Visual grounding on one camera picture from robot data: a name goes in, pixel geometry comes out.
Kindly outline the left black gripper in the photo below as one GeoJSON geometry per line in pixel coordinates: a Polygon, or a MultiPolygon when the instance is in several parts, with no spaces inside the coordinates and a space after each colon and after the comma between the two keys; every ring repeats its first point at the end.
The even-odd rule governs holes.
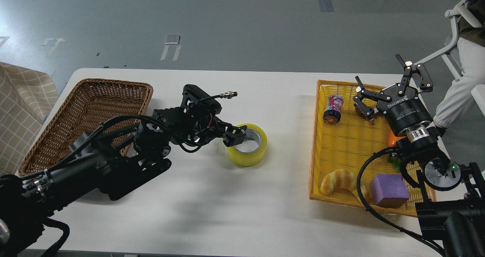
{"type": "Polygon", "coordinates": [[[246,124],[230,125],[218,117],[202,117],[189,121],[189,141],[207,144],[215,138],[221,138],[226,147],[241,144],[246,138],[246,124]]]}

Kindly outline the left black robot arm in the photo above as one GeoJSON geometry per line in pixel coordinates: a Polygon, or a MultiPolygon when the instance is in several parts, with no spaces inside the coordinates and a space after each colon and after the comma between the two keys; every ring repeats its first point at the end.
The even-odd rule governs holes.
{"type": "Polygon", "coordinates": [[[235,91],[209,95],[196,85],[183,88],[179,107],[146,115],[121,115],[84,132],[70,154],[41,172],[1,177],[1,256],[15,257],[36,243],[45,227],[62,236],[43,253],[52,257],[64,245],[70,228],[52,219],[70,203],[99,189],[116,201],[166,172],[172,165],[172,145],[195,153],[215,138],[227,147],[241,144],[247,126],[220,120],[218,99],[232,99],[235,91]]]}

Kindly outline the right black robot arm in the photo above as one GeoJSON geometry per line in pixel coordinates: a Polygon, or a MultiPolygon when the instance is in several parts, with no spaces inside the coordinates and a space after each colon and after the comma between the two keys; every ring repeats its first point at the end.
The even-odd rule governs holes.
{"type": "Polygon", "coordinates": [[[373,92],[356,77],[359,90],[353,100],[364,117],[382,113],[400,138],[396,147],[386,147],[364,162],[356,178],[357,196],[374,217],[444,257],[483,257],[484,178],[475,162],[459,165],[438,147],[438,130],[431,126],[431,116],[419,98],[420,93],[432,91],[433,82],[423,64],[396,58],[404,69],[398,83],[373,92]],[[402,178],[421,191],[423,201],[415,205],[421,234],[385,219],[363,196],[361,177],[366,167],[392,153],[401,159],[402,178]]]}

